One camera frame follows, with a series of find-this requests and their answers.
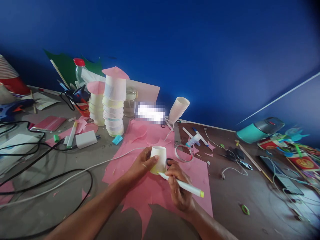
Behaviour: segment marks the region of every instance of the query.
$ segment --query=desk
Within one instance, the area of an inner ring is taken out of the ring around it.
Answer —
[[[59,103],[48,107],[43,111],[38,111],[38,114],[33,114],[33,109],[28,108],[26,113],[17,115],[17,120],[27,120],[33,123],[38,123],[49,115],[72,118],[80,117],[80,113],[71,111],[64,103]],[[124,118],[125,128],[128,124],[128,119]],[[59,130],[66,130],[72,127],[73,122],[66,121]],[[176,143],[185,143],[188,139],[182,127],[185,127],[192,133],[191,124],[176,124],[175,126],[175,141]],[[209,137],[220,144],[223,143],[226,147],[235,147],[234,133],[207,128]],[[203,127],[197,125],[197,130],[205,136]],[[0,138],[0,144],[5,142],[10,137],[17,133],[25,133],[27,130],[23,125],[14,129],[7,135]],[[81,150],[70,151],[67,153],[51,151],[42,160],[32,166],[27,172],[24,172],[19,177],[13,180],[13,185],[16,190],[33,186],[45,179],[56,176],[57,174],[74,168],[87,168],[94,164],[100,163],[106,159],[111,159],[119,149],[111,143],[111,138],[105,127],[99,127],[97,132],[101,139],[97,144],[89,146]],[[49,139],[53,134],[47,134],[46,139]],[[258,150],[255,145],[242,146],[251,154],[252,157],[263,152]],[[292,228],[301,232],[304,236],[310,235],[310,227],[298,222],[293,218],[292,212],[288,207],[279,200],[276,195],[269,189],[272,186],[267,183],[266,178],[256,169],[250,171],[249,176],[243,176],[232,170],[228,170],[226,180],[220,179],[221,170],[225,167],[237,167],[234,163],[225,160],[218,154],[223,153],[222,149],[215,149],[213,157],[207,156],[210,149],[203,146],[197,147],[198,153],[203,161],[210,161],[211,165],[208,169],[210,174],[210,189],[213,206],[213,214],[223,226],[231,231],[240,240],[242,239],[279,239],[283,237],[288,239],[301,239]],[[25,163],[21,163],[11,170],[7,175],[10,177],[20,169],[25,167],[28,162],[34,160],[37,156],[43,153],[47,147],[42,146],[41,150],[31,157]],[[107,188],[108,184],[101,181],[107,163],[92,169],[94,176],[93,188],[91,191],[92,199],[98,193]],[[26,192],[24,194],[16,194],[12,201],[17,199],[22,200],[27,197],[34,196],[47,189],[52,188],[56,184],[62,182],[69,176],[62,177],[57,181],[42,186],[38,189]],[[81,202],[82,189],[87,191],[90,186],[90,177],[88,174],[82,174],[74,180],[61,186],[56,191],[48,193],[37,199],[26,203],[18,204],[11,207],[0,209],[0,238],[15,238],[19,236],[31,235],[49,228],[65,217]],[[312,190],[299,187],[303,190],[307,197],[319,201]],[[242,213],[238,203],[245,204],[250,210],[250,216]],[[310,205],[313,211],[316,211],[316,206]],[[144,239],[199,239],[195,229],[179,216],[163,209],[159,205],[151,205],[153,214],[151,216],[148,228]],[[141,219],[139,214],[134,209],[128,209],[121,213],[122,206],[119,206],[105,226],[102,228],[97,239],[141,239]],[[299,205],[299,209],[306,213],[309,219],[315,221],[315,217],[310,214],[310,210],[305,205]],[[281,220],[284,219],[292,228]]]

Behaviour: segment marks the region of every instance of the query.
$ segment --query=red object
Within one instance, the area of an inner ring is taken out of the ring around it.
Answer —
[[[84,67],[86,65],[84,63],[84,60],[81,58],[74,58],[73,61],[74,61],[75,65],[77,65],[77,66]]]
[[[30,89],[23,83],[21,77],[0,79],[0,82],[11,92],[21,95],[29,95]]]
[[[295,153],[288,158],[303,171],[320,171],[320,167],[304,151],[301,151],[301,155],[302,157]]]

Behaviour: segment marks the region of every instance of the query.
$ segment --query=green clip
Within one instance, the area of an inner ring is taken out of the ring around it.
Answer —
[[[241,205],[241,209],[242,209],[242,211],[243,211],[244,214],[250,215],[250,211],[249,211],[249,209],[246,207],[246,205],[242,204],[242,205]]]

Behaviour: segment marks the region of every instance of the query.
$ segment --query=white cable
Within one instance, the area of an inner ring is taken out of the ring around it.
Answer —
[[[27,201],[29,201],[29,200],[35,199],[35,198],[37,198],[37,197],[40,197],[40,196],[42,196],[42,195],[44,195],[44,194],[46,194],[46,193],[48,193],[48,192],[51,192],[51,191],[55,190],[56,188],[60,187],[60,186],[63,185],[64,183],[68,182],[69,180],[71,180],[71,179],[74,178],[75,176],[78,176],[79,174],[84,173],[85,171],[87,171],[87,170],[89,170],[89,169],[91,169],[91,168],[94,168],[94,167],[97,167],[97,166],[99,166],[99,165],[101,165],[101,164],[103,164],[103,163],[110,162],[110,161],[112,161],[112,160],[121,158],[121,157],[127,155],[128,153],[130,153],[130,152],[132,152],[132,151],[134,151],[134,150],[137,150],[137,149],[145,149],[145,148],[135,148],[135,149],[132,149],[131,151],[129,151],[129,152],[121,155],[120,157],[112,158],[112,159],[110,159],[110,160],[107,160],[107,161],[98,163],[98,164],[96,164],[96,165],[93,165],[93,166],[91,166],[91,167],[88,167],[87,169],[85,169],[85,170],[83,170],[83,171],[81,171],[81,172],[76,173],[75,175],[69,177],[68,179],[66,179],[66,180],[63,181],[62,183],[58,184],[57,186],[55,186],[55,187],[53,187],[53,188],[51,188],[51,189],[49,189],[49,190],[47,190],[47,191],[45,191],[45,192],[43,192],[43,193],[40,193],[40,194],[38,194],[38,195],[35,195],[35,196],[33,196],[33,197],[30,197],[30,198],[23,199],[23,200],[20,200],[20,201],[10,202],[10,203],[7,203],[7,204],[2,204],[2,205],[0,205],[0,208],[1,208],[1,207],[13,206],[13,205],[16,205],[16,204],[19,204],[19,203],[23,203],[23,202],[27,202]]]

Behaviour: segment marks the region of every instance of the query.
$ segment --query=green paper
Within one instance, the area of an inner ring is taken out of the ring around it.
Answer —
[[[58,67],[61,75],[63,78],[66,80],[68,87],[70,87],[70,84],[72,83],[74,86],[76,86],[75,81],[77,80],[76,78],[76,65],[73,62],[73,58],[67,56],[64,53],[60,54],[52,54],[48,52],[47,50],[43,49],[44,52],[46,53],[47,57],[50,60],[53,60],[53,62],[56,64]],[[101,59],[99,58],[99,61],[96,63],[90,62],[87,59],[85,59],[82,56],[82,59],[84,60],[86,64],[86,68],[93,73],[96,73],[100,76],[104,76],[102,71],[102,64],[101,64]]]

